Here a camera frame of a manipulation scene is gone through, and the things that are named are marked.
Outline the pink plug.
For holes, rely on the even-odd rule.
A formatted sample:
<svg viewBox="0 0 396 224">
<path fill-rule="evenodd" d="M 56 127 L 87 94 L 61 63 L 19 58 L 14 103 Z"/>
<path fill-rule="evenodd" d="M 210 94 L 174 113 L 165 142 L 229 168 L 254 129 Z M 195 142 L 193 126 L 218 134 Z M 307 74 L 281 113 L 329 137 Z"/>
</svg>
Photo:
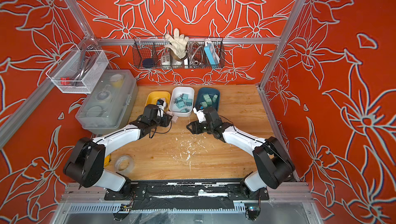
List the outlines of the pink plug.
<svg viewBox="0 0 396 224">
<path fill-rule="evenodd" d="M 175 123 L 175 122 L 177 122 L 177 120 L 178 120 L 178 116 L 172 116 L 172 121 Z"/>
</svg>

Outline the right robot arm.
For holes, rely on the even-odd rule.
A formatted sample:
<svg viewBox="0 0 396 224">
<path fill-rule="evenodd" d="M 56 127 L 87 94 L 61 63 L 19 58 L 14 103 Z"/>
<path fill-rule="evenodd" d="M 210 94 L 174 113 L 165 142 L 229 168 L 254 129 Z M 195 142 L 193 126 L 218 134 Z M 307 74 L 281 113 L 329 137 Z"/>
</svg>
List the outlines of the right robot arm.
<svg viewBox="0 0 396 224">
<path fill-rule="evenodd" d="M 224 143 L 234 145 L 254 158 L 257 171 L 248 174 L 241 182 L 246 193 L 254 193 L 262 188 L 277 189 L 295 171 L 295 166 L 285 148 L 273 136 L 260 138 L 236 128 L 223 118 L 213 107 L 194 108 L 198 120 L 186 128 L 192 134 L 208 133 Z"/>
</svg>

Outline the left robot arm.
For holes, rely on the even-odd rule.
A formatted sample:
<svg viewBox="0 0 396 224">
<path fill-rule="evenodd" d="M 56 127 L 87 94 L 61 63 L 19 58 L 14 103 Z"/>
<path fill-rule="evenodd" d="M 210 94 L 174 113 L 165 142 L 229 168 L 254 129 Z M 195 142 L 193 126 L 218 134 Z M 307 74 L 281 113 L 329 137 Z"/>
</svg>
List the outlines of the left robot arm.
<svg viewBox="0 0 396 224">
<path fill-rule="evenodd" d="M 148 104 L 143 114 L 124 128 L 110 134 L 77 141 L 63 172 L 81 187 L 102 187 L 128 197 L 132 194 L 131 180 L 117 172 L 104 168 L 105 158 L 121 147 L 147 135 L 152 138 L 158 127 L 171 127 L 172 116 L 165 112 L 166 102 L 159 99 Z"/>
</svg>

